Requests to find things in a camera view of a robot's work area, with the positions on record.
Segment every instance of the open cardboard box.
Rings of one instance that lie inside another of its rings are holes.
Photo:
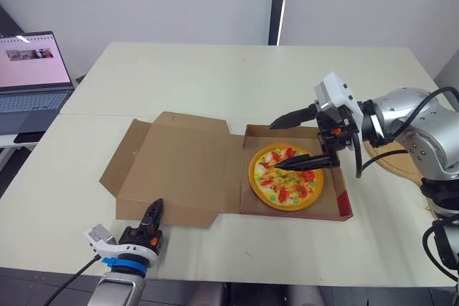
[[[339,168],[325,170],[321,197],[300,211],[266,206],[249,185],[248,166],[261,148],[286,142],[320,154],[317,131],[248,125],[245,135],[232,135],[223,120],[164,112],[154,123],[132,122],[100,182],[116,197],[117,219],[140,220],[163,198],[163,224],[207,228],[218,213],[344,221],[352,210]]]

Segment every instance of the white wall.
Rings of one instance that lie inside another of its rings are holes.
[[[286,0],[281,44],[409,47],[431,77],[458,49],[458,0]]]
[[[79,77],[110,42],[267,44],[271,0],[0,0],[0,4],[24,31],[54,31],[71,76]]]

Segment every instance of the toy pizza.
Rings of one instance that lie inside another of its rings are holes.
[[[298,211],[313,204],[323,189],[323,170],[284,171],[274,165],[286,158],[309,154],[304,148],[275,143],[254,155],[249,182],[258,198],[281,211]]]

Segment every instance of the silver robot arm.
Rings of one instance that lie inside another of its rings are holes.
[[[383,134],[394,135],[429,94],[405,87],[373,100]],[[424,178],[459,179],[459,113],[446,109],[436,98],[394,139],[410,153]]]
[[[399,142],[409,153],[422,174],[421,192],[432,200],[434,221],[422,238],[432,262],[447,276],[457,277],[436,262],[427,246],[427,238],[435,233],[435,243],[443,265],[458,269],[459,265],[459,113],[443,107],[435,97],[459,92],[444,87],[430,92],[404,87],[375,100],[356,102],[348,85],[334,73],[316,87],[317,100],[309,107],[276,119],[271,129],[285,129],[316,119],[318,139],[323,154],[296,156],[276,165],[284,170],[304,171],[339,166],[336,151],[354,149],[356,177],[367,164],[361,163],[360,140],[373,147]]]

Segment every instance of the laptop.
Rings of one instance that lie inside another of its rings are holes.
[[[52,32],[0,38],[0,135],[45,131],[73,90]]]

